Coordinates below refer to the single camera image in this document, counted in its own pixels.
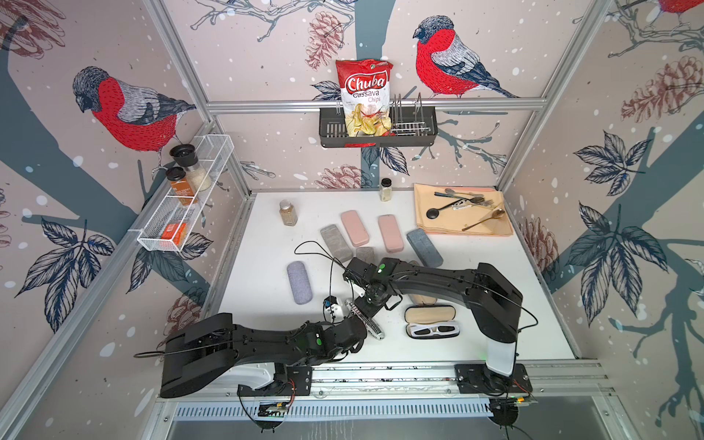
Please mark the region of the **patterned case with sunglasses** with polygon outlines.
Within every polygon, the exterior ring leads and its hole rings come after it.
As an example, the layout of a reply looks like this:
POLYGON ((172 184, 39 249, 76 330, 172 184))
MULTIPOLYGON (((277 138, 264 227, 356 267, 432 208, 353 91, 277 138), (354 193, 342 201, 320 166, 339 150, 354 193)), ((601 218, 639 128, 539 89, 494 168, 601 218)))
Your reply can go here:
POLYGON ((363 322, 363 325, 366 327, 366 330, 369 335, 371 335, 377 340, 385 339, 385 333, 381 329, 380 325, 373 318, 366 317, 366 315, 364 315, 364 313, 359 310, 359 308, 351 299, 346 300, 345 304, 350 313, 352 313, 352 315, 355 315, 355 317, 357 317, 361 322, 363 322))

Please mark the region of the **pink glasses case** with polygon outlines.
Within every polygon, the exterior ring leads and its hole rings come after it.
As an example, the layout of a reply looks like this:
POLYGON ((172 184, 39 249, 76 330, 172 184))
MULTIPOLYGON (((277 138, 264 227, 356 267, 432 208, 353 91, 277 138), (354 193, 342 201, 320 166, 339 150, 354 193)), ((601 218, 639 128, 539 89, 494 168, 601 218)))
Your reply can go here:
POLYGON ((388 253, 403 251, 404 242, 398 221, 393 214, 385 214, 378 219, 384 247, 388 253))
POLYGON ((349 210, 341 214, 341 221, 348 234, 351 244, 354 248, 360 248, 370 242, 370 235, 364 227, 359 213, 355 210, 349 210))

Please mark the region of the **brown case with sunglasses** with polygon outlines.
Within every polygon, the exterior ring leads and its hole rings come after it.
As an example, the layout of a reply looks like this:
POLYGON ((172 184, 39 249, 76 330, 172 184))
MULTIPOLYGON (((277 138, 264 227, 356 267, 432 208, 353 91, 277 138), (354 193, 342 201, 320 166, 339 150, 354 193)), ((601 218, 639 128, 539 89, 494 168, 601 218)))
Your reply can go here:
POLYGON ((302 261, 287 266, 287 275, 295 304, 304 305, 313 300, 314 294, 307 269, 302 261))

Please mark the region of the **grey teal glasses case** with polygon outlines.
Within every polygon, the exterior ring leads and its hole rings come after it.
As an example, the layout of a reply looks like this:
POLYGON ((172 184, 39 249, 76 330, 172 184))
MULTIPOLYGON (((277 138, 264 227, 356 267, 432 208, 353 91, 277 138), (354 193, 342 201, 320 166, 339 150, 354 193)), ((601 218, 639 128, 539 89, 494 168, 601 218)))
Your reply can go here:
POLYGON ((417 228, 408 232, 406 238, 425 267, 436 269, 443 265, 444 259, 423 229, 417 228))

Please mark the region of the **black case with glasses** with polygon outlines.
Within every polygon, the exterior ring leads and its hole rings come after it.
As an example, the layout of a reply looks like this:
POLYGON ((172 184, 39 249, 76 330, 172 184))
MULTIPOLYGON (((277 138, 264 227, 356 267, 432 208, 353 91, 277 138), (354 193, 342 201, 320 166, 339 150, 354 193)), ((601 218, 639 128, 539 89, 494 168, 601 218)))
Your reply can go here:
POLYGON ((456 309, 450 305, 413 306, 406 309, 407 336, 418 340, 447 339, 460 334, 456 309))

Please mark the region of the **beige case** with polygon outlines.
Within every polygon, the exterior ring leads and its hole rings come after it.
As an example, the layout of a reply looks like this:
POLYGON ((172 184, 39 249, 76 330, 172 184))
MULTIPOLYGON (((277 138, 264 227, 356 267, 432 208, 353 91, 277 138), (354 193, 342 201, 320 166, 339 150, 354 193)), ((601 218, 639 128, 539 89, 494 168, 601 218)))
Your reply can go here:
POLYGON ((433 306, 437 302, 436 298, 419 294, 410 294, 409 298, 415 306, 433 306))

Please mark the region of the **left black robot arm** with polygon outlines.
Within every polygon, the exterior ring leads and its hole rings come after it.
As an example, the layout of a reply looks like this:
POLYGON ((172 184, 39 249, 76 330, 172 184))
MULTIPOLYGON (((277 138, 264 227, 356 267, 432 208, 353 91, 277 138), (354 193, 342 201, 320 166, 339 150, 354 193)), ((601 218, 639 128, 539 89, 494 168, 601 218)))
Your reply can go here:
POLYGON ((159 395, 181 398, 205 388, 233 367, 274 363, 313 367, 350 352, 367 330, 357 317, 338 324, 307 322, 289 331, 250 329, 218 313, 166 339, 159 395))

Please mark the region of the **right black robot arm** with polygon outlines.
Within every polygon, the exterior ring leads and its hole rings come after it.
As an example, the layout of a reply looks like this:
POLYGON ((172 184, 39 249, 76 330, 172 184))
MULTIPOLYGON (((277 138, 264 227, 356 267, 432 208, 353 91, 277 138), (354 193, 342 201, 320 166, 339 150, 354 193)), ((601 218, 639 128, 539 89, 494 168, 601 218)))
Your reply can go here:
POLYGON ((524 297, 489 263, 475 269, 438 269, 384 258, 377 266, 352 258, 343 278, 364 290, 357 308, 368 318, 394 296, 419 294, 469 309, 487 338, 487 357, 478 370, 475 392, 500 397, 511 392, 524 297))

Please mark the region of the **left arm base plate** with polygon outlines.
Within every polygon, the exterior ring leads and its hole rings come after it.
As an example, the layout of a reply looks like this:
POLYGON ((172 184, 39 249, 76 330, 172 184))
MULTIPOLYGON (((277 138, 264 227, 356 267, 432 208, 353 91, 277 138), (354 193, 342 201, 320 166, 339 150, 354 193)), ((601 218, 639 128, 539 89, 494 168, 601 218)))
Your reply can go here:
POLYGON ((241 397, 291 397, 309 396, 312 386, 312 367, 288 367, 275 364, 273 381, 254 390, 247 385, 238 386, 241 397))

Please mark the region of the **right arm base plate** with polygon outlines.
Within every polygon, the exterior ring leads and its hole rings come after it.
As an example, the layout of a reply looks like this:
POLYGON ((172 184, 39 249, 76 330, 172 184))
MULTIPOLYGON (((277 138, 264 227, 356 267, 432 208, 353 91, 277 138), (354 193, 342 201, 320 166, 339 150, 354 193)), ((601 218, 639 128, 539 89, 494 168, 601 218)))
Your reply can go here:
POLYGON ((502 376, 480 363, 456 364, 454 372, 461 394, 501 397, 504 394, 533 393, 533 386, 523 364, 515 364, 511 376, 502 376))

